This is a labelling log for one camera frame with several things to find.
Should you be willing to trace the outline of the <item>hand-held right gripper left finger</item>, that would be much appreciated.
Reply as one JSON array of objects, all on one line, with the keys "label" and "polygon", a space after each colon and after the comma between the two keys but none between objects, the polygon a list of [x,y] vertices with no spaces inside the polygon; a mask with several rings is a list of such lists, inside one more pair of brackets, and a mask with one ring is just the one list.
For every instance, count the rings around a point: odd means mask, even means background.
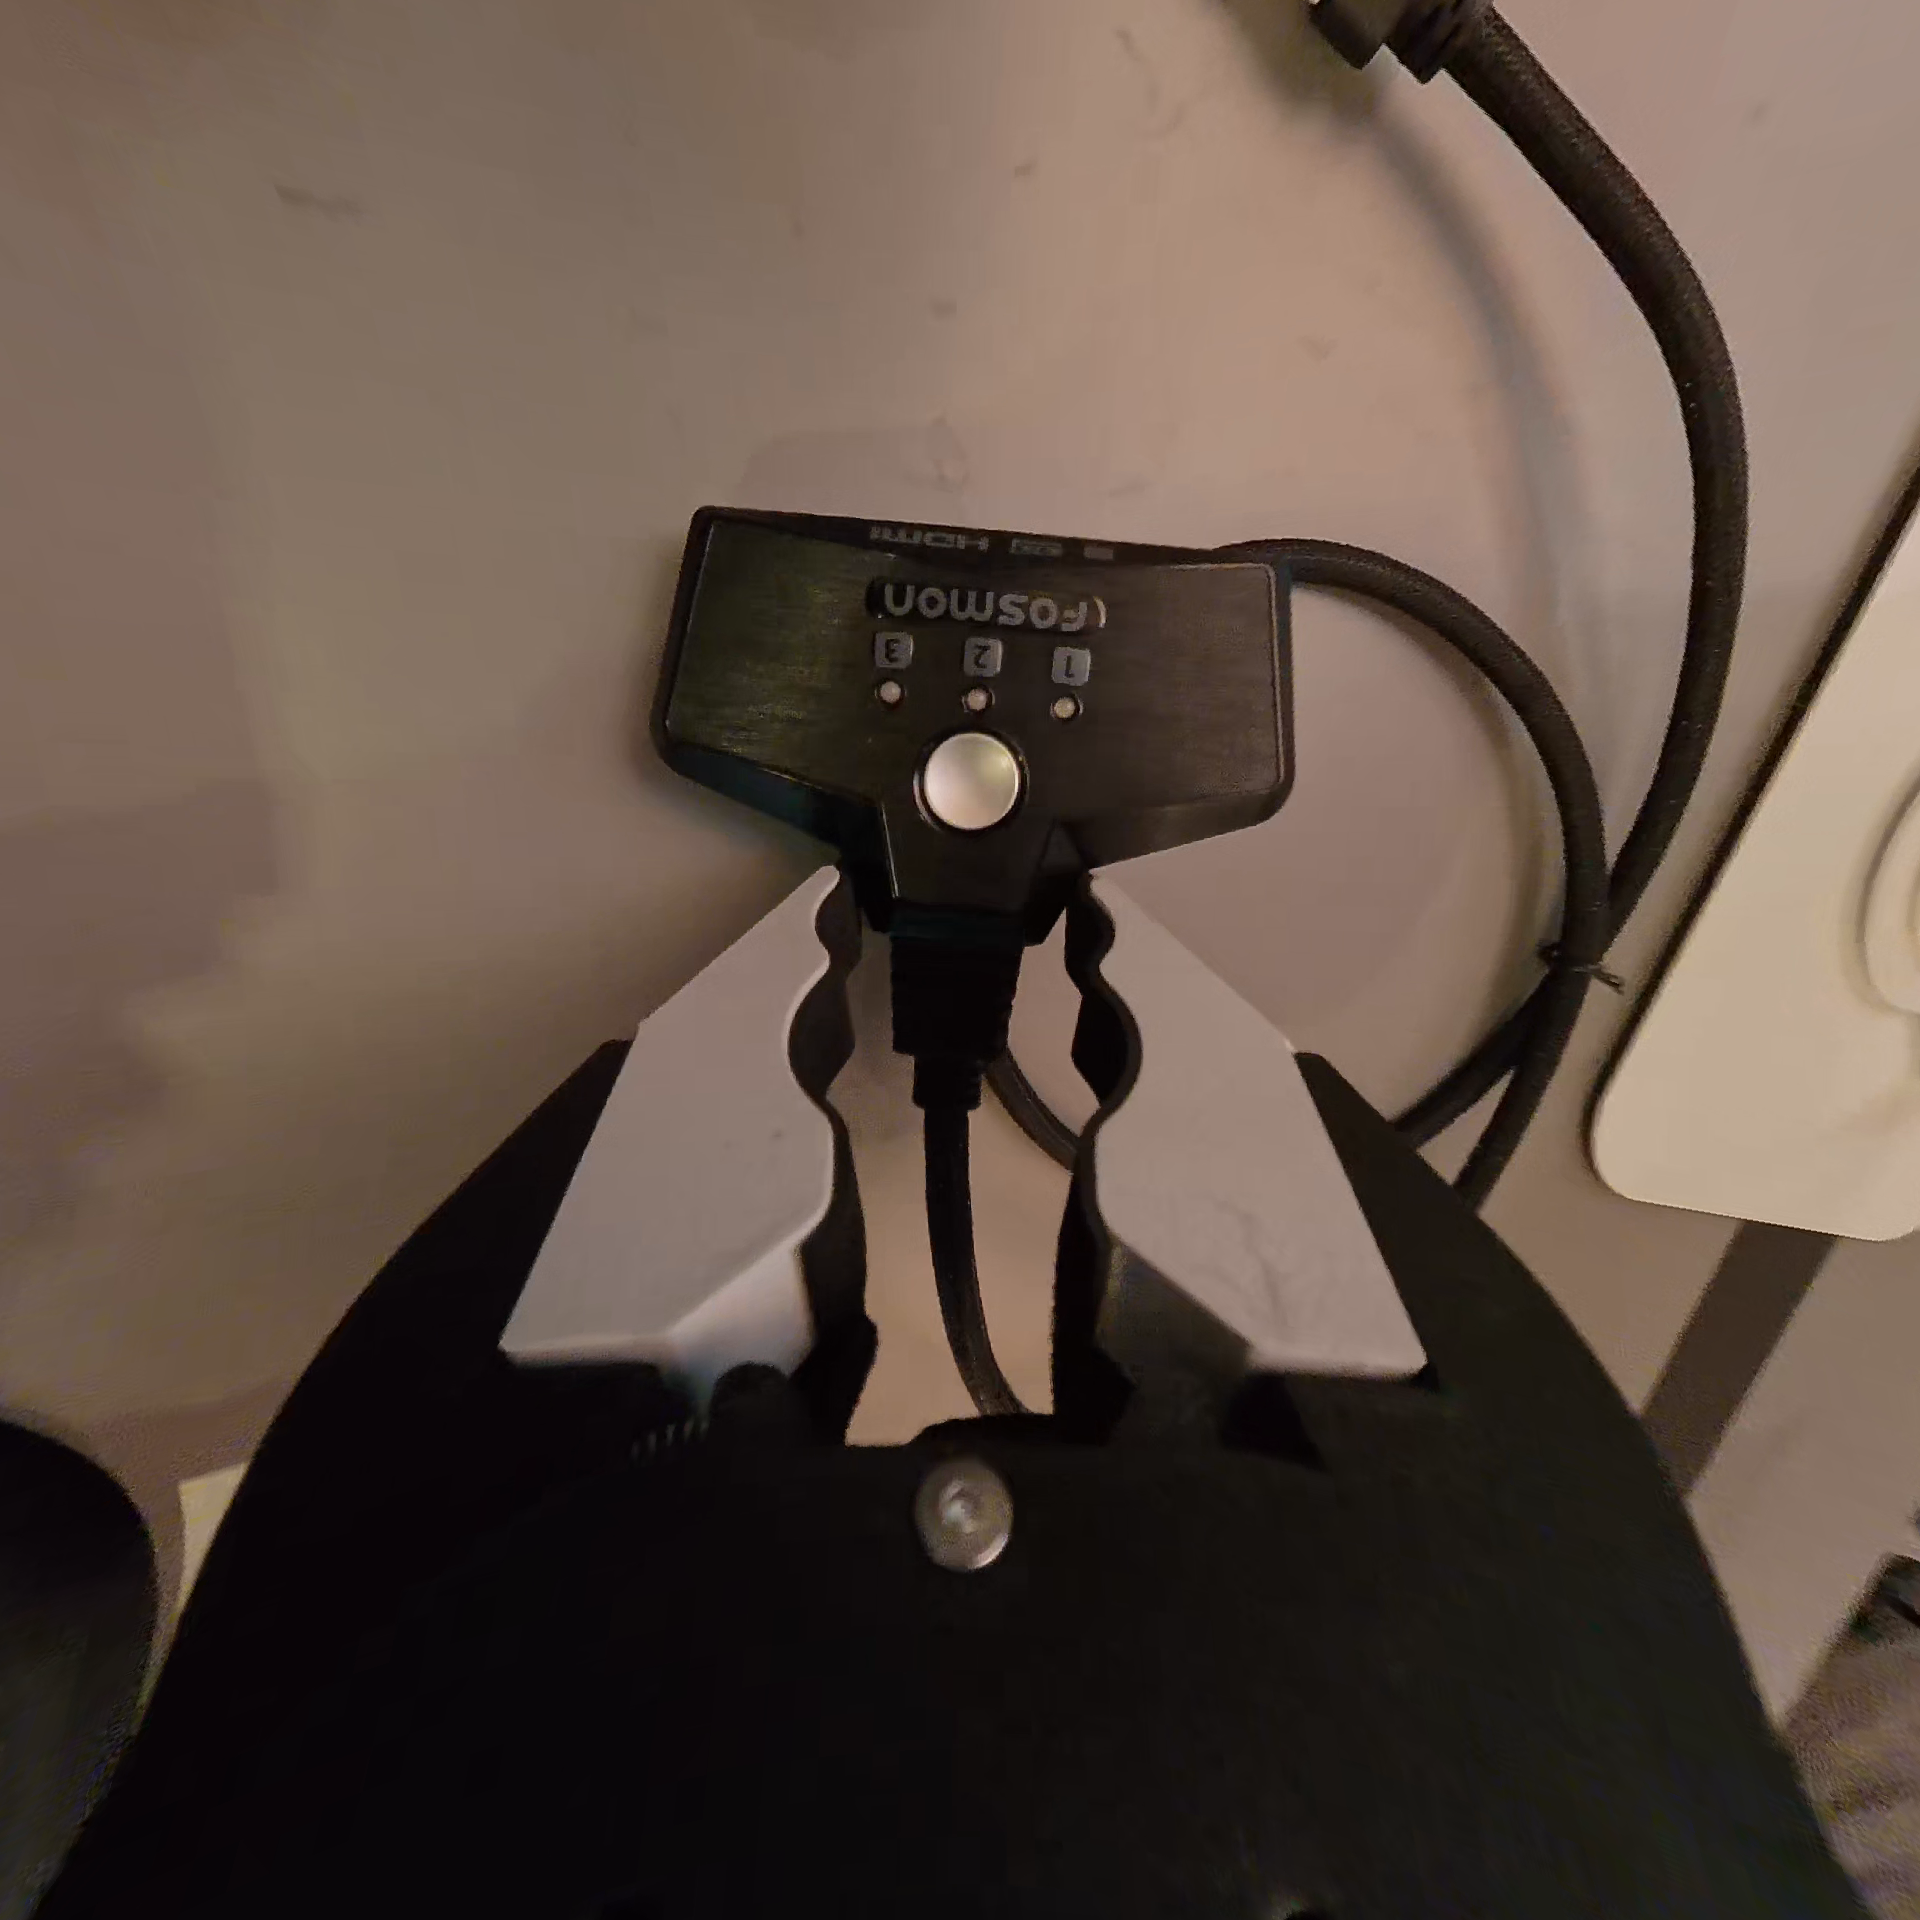
[{"label": "hand-held right gripper left finger", "polygon": [[863,926],[819,868],[634,1035],[509,1324],[530,1367],[652,1363],[681,1387],[794,1377],[865,1317],[833,1083]]}]

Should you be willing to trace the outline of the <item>black hdmi switch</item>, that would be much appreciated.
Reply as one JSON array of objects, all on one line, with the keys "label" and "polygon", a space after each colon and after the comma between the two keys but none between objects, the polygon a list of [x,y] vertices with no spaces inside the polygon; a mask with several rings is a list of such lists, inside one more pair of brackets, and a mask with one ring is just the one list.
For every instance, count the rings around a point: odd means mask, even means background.
[{"label": "black hdmi switch", "polygon": [[1197,547],[704,508],[652,735],[825,843],[877,931],[1039,945],[1092,870],[1281,810],[1289,588]]}]

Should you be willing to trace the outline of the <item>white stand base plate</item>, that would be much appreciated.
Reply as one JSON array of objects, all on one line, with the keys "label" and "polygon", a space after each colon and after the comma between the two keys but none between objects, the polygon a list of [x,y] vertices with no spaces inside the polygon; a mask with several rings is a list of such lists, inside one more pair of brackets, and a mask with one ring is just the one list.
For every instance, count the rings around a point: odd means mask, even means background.
[{"label": "white stand base plate", "polygon": [[1837,1238],[1919,1222],[1908,486],[1592,1118],[1621,1198]]}]

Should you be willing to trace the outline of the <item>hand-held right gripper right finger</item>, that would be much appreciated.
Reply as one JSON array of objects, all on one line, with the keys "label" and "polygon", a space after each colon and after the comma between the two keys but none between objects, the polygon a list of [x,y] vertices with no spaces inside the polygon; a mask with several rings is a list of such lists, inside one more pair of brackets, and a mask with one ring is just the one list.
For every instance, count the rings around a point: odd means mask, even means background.
[{"label": "hand-held right gripper right finger", "polygon": [[1295,1045],[1095,876],[1067,915],[1092,1342],[1124,1379],[1412,1379],[1425,1343]]}]

